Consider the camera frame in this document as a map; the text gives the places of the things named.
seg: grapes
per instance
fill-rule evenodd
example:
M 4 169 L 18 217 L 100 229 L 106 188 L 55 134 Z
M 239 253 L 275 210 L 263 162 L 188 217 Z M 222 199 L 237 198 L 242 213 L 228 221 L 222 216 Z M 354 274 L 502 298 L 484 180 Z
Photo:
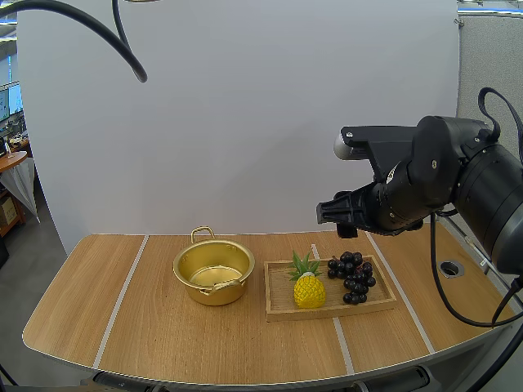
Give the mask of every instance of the grapes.
M 340 260 L 344 263 L 348 263 L 349 261 L 352 261 L 352 253 L 350 252 L 343 252 L 343 254 L 340 256 Z
M 364 287 L 363 284 L 361 284 L 361 283 L 357 283 L 357 284 L 355 285 L 355 287 L 353 288 L 353 291 L 358 292 L 358 293 L 361 293 L 361 292 L 363 292 L 363 287 Z
M 352 295 L 348 292 L 343 296 L 343 302 L 346 304 L 350 304 L 352 299 Z
M 348 274 L 353 274 L 354 273 L 354 264 L 352 264 L 350 261 L 345 263 L 345 271 L 348 273 Z
M 374 287 L 376 285 L 376 279 L 372 276 L 367 279 L 367 282 L 365 282 L 365 286 L 367 287 Z
M 331 269 L 331 270 L 335 270 L 337 268 L 337 260 L 335 259 L 331 259 L 329 260 L 329 262 L 327 263 L 327 266 Z
M 373 272 L 373 267 L 369 264 L 367 265 L 364 265 L 363 267 L 361 267 L 361 270 L 363 271 L 364 274 L 368 274 L 369 272 Z
M 354 260 L 352 261 L 352 263 L 353 263 L 354 265 L 361 265 L 361 263 L 363 263 L 363 257 L 362 257 L 362 255 L 361 255 L 361 253 L 356 252 L 356 253 L 354 253 L 354 254 L 352 255 L 352 257 L 353 257 L 353 259 L 354 259 Z
M 368 300 L 367 293 L 376 285 L 376 278 L 373 277 L 373 265 L 364 262 L 361 253 L 343 252 L 339 260 L 333 256 L 328 266 L 329 278 L 344 279 L 343 287 L 350 290 L 343 295 L 344 303 L 358 305 Z

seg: gold pot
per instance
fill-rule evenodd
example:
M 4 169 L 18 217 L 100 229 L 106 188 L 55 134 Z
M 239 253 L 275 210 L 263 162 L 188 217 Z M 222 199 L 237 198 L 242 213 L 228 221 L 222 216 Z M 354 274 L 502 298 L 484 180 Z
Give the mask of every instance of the gold pot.
M 212 239 L 196 242 L 194 234 L 208 231 Z M 210 227 L 197 227 L 190 234 L 192 245 L 174 259 L 174 274 L 190 297 L 204 305 L 225 305 L 240 298 L 254 269 L 254 256 L 245 246 L 216 239 Z

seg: toy pineapple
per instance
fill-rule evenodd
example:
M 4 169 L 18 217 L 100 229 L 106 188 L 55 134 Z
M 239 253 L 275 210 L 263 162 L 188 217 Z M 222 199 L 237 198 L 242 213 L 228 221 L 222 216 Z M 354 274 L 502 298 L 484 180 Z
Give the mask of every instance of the toy pineapple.
M 294 285 L 294 300 L 300 308 L 319 308 L 325 303 L 325 287 L 317 278 L 320 273 L 316 272 L 316 270 L 320 262 L 315 261 L 310 264 L 309 255 L 310 253 L 302 261 L 296 252 L 293 251 L 293 263 L 291 266 L 296 268 L 296 271 L 290 274 L 293 276 L 291 280 L 296 281 Z

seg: pot handle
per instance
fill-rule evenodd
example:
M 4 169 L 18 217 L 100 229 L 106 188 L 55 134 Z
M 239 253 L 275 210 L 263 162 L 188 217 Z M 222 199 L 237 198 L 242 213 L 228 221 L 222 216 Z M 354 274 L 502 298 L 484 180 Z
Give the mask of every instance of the pot handle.
M 199 292 L 201 292 L 205 296 L 211 296 L 212 294 L 214 294 L 220 290 L 223 290 L 224 288 L 233 287 L 233 286 L 241 286 L 241 285 L 242 285 L 242 283 L 238 279 L 235 279 L 235 280 L 230 280 L 228 282 L 216 283 L 210 291 L 200 290 Z
M 196 233 L 198 233 L 199 231 L 208 231 L 211 234 L 211 237 L 215 238 L 214 237 L 214 232 L 212 231 L 212 229 L 209 226 L 200 226 L 200 227 L 197 227 L 196 229 L 194 229 L 192 231 L 192 233 L 190 234 L 190 243 L 195 243 L 196 242 L 194 240 L 194 235 Z

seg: wooden tray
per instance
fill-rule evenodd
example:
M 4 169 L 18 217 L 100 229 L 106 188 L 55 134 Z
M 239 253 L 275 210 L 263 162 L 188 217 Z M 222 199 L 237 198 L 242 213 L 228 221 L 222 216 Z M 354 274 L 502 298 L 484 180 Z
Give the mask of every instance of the wooden tray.
M 288 265 L 291 261 L 266 261 L 265 263 L 265 295 L 266 321 L 297 321 L 308 319 L 324 319 L 330 317 L 350 316 L 388 310 L 396 307 L 396 296 L 391 285 L 385 278 L 382 268 L 373 256 L 364 256 L 364 261 L 373 265 L 373 276 L 376 285 L 369 288 L 367 301 L 364 304 L 347 305 L 343 302 L 343 294 L 349 292 L 343 287 L 343 280 L 330 279 L 327 262 L 330 259 L 320 259 L 318 271 L 322 274 L 318 279 L 324 284 L 326 301 L 317 309 L 299 309 L 294 302 L 294 283 L 288 273 L 293 270 Z

